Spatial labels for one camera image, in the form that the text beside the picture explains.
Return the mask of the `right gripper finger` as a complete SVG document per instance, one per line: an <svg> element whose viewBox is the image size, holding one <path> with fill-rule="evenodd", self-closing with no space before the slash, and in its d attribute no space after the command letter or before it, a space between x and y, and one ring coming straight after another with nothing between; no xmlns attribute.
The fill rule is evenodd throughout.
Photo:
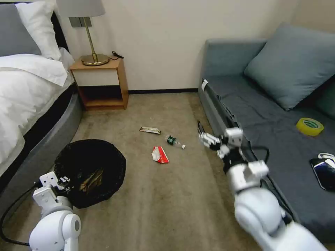
<svg viewBox="0 0 335 251"><path fill-rule="evenodd" d="M218 137L215 137L205 132L199 120L197 121L197 126L198 126L198 136L202 144L211 150L219 150L221 147L221 140Z"/></svg>
<svg viewBox="0 0 335 251"><path fill-rule="evenodd" d="M216 152L220 159L224 159L224 157L230 153L230 148L227 145L221 145Z"/></svg>

